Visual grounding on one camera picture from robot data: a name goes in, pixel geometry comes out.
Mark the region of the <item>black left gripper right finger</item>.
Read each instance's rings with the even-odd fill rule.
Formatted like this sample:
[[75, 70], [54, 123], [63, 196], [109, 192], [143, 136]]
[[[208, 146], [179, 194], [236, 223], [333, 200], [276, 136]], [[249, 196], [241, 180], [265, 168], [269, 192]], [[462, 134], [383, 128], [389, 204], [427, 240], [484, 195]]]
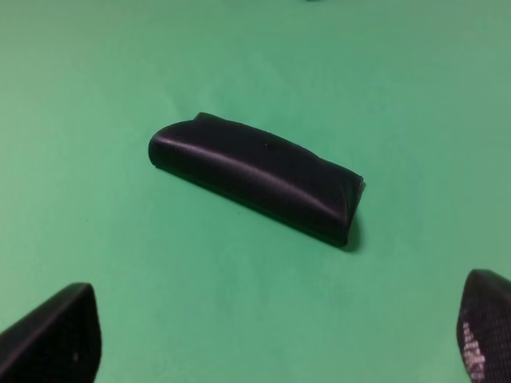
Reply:
[[510, 281], [491, 270], [468, 274], [456, 325], [472, 382], [510, 382]]

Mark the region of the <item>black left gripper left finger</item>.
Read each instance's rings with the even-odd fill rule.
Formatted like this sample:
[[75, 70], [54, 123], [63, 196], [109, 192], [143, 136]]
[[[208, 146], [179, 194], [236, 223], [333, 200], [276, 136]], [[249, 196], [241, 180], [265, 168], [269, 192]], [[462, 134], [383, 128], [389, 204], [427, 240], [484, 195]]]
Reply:
[[101, 364], [94, 288], [75, 282], [1, 332], [2, 382], [93, 382]]

